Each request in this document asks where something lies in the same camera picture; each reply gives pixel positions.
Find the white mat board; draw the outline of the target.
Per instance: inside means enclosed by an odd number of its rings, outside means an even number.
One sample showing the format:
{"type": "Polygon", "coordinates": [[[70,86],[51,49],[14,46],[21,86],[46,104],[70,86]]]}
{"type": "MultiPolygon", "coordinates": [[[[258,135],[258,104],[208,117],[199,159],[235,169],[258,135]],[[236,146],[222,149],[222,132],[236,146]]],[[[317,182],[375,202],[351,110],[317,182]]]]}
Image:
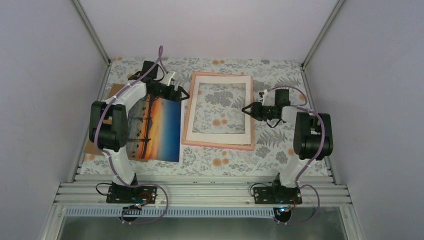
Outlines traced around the white mat board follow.
{"type": "Polygon", "coordinates": [[[253,101],[253,78],[194,72],[182,143],[191,146],[252,150],[254,126],[242,108],[253,101]]]}

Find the sunset landscape photo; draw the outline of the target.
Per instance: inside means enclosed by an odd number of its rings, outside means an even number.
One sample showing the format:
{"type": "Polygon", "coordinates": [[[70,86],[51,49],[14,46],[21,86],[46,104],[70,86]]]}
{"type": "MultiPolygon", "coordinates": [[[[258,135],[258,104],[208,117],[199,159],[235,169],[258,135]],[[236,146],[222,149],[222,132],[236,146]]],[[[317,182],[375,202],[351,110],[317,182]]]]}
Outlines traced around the sunset landscape photo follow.
{"type": "Polygon", "coordinates": [[[128,112],[128,158],[179,162],[181,125],[181,102],[150,95],[138,100],[128,112]]]}

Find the brown cardboard backing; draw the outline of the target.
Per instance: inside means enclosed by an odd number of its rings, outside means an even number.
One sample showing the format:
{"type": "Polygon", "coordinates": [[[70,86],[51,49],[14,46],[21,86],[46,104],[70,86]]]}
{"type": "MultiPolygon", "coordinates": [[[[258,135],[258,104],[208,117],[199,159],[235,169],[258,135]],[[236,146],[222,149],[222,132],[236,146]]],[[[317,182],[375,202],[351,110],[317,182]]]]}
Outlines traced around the brown cardboard backing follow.
{"type": "MultiPolygon", "coordinates": [[[[111,90],[109,92],[108,97],[106,98],[113,98],[113,96],[115,96],[122,88],[124,88],[126,85],[125,84],[117,84],[114,83],[111,87],[111,90]]],[[[108,103],[99,103],[101,110],[100,112],[97,111],[94,113],[94,120],[96,120],[97,117],[101,117],[103,115],[103,111],[104,108],[108,105],[108,103]]],[[[97,136],[97,145],[95,144],[95,135],[97,132],[97,127],[99,125],[98,121],[94,122],[94,120],[91,120],[91,116],[90,116],[90,135],[89,135],[89,141],[87,142],[85,148],[84,148],[84,153],[85,153],[85,157],[84,157],[84,162],[90,162],[90,161],[94,161],[95,159],[99,159],[100,157],[104,157],[104,152],[102,150],[111,150],[112,153],[117,153],[114,152],[114,144],[115,142],[115,137],[117,135],[117,130],[115,128],[113,128],[113,122],[112,122],[112,117],[113,117],[113,105],[111,105],[110,108],[108,108],[108,112],[106,113],[106,115],[104,116],[104,119],[102,120],[102,124],[100,126],[100,130],[98,131],[98,136],[97,136]]],[[[128,155],[128,159],[132,160],[132,161],[139,161],[139,162],[147,162],[148,159],[142,159],[142,158],[137,158],[138,153],[132,153],[132,150],[129,152],[130,154],[128,155]]]]}

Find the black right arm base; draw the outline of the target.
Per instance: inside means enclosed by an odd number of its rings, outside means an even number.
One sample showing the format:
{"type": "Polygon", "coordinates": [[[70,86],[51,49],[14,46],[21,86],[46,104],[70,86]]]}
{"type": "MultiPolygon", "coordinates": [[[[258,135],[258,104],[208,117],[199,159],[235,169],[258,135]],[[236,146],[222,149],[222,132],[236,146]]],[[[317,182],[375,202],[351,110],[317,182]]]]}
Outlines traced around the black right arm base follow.
{"type": "Polygon", "coordinates": [[[301,205],[303,203],[298,187],[254,186],[252,195],[257,205],[301,205]]]}

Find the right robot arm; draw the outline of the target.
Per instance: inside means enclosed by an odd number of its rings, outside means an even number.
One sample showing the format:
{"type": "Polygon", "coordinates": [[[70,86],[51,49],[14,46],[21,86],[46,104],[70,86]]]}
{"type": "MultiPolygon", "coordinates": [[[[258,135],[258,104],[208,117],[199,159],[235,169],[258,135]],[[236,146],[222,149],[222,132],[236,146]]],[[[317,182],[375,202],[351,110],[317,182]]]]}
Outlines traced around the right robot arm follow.
{"type": "Polygon", "coordinates": [[[307,102],[294,105],[290,100],[292,86],[282,85],[263,90],[260,99],[244,106],[241,111],[256,121],[265,122],[270,128],[280,123],[294,129],[292,147],[294,159],[283,172],[278,173],[279,184],[271,189],[271,198],[278,204],[290,197],[289,188],[301,188],[300,179],[313,163],[332,154],[334,149],[331,116],[306,108],[307,102]]]}

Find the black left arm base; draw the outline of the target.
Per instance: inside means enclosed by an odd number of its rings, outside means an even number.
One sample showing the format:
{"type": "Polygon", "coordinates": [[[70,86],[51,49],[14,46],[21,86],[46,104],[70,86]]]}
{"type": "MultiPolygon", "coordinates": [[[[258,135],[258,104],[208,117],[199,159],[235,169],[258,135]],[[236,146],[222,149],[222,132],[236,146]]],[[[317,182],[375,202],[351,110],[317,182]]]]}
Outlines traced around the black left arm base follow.
{"type": "Polygon", "coordinates": [[[124,185],[112,184],[106,195],[108,204],[154,204],[158,188],[142,186],[130,188],[124,185]]]}

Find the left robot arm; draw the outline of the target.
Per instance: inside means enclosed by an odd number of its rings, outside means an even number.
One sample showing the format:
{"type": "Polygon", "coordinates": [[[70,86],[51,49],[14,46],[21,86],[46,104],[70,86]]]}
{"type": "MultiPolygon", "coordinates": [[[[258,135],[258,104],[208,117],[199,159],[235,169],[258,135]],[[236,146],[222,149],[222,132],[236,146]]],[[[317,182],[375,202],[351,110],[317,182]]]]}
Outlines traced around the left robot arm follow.
{"type": "Polygon", "coordinates": [[[128,203],[140,191],[130,158],[165,160],[179,153],[181,106],[190,94],[173,80],[158,61],[145,61],[111,97],[91,104],[89,140],[108,158],[112,182],[122,186],[119,196],[128,203]]]}

